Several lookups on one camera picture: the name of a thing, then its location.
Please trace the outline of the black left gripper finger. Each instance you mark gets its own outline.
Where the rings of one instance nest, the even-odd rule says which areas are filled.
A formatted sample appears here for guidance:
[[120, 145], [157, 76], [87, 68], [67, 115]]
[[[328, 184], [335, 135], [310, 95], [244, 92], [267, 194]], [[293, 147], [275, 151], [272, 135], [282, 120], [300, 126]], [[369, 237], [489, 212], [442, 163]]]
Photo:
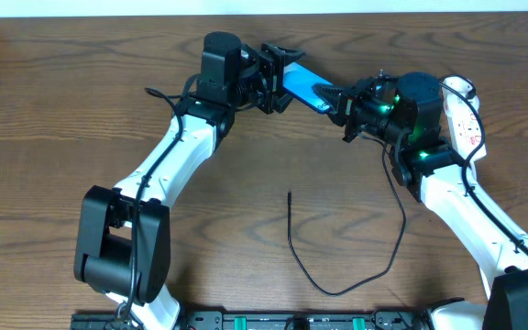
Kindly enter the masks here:
[[282, 49], [282, 58], [284, 64], [292, 64], [305, 55], [303, 50], [299, 49]]
[[292, 102], [293, 97], [289, 93], [283, 96], [274, 95], [272, 98], [272, 109], [277, 113], [283, 113]]

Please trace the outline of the blue Galaxy smartphone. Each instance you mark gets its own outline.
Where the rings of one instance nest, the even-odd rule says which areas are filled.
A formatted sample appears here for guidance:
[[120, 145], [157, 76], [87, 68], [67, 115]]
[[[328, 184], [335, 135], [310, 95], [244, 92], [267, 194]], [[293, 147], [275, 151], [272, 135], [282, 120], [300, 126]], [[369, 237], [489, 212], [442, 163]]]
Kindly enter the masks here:
[[326, 115], [330, 111], [330, 105], [314, 91], [314, 86], [317, 84], [332, 87], [333, 84], [329, 81], [297, 62], [291, 63], [284, 68], [282, 80], [284, 90], [288, 94], [313, 109], [316, 113]]

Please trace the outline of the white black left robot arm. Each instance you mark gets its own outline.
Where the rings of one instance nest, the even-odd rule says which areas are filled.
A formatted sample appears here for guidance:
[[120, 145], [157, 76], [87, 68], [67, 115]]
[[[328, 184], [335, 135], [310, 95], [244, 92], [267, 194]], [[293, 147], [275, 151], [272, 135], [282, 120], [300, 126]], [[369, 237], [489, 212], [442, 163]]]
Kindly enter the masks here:
[[228, 135], [238, 112], [281, 113], [292, 101], [283, 87], [287, 66], [303, 51], [264, 43], [252, 49], [234, 34], [203, 40], [201, 69], [178, 95], [154, 88], [172, 120], [146, 159], [113, 188], [83, 197], [74, 277], [117, 302], [115, 313], [74, 315], [73, 329], [172, 329], [180, 304], [165, 281], [171, 263], [170, 212], [197, 168]]

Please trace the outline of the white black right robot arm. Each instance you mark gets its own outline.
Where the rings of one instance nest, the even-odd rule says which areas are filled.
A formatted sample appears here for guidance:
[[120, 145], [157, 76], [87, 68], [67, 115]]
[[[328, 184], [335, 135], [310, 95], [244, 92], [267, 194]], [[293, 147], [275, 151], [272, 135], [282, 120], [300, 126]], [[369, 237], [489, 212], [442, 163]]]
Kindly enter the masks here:
[[528, 234], [481, 188], [474, 163], [485, 132], [473, 84], [424, 72], [338, 87], [313, 79], [306, 103], [345, 130], [378, 141], [397, 183], [438, 215], [479, 267], [488, 300], [435, 303], [416, 313], [374, 312], [356, 329], [528, 329]]

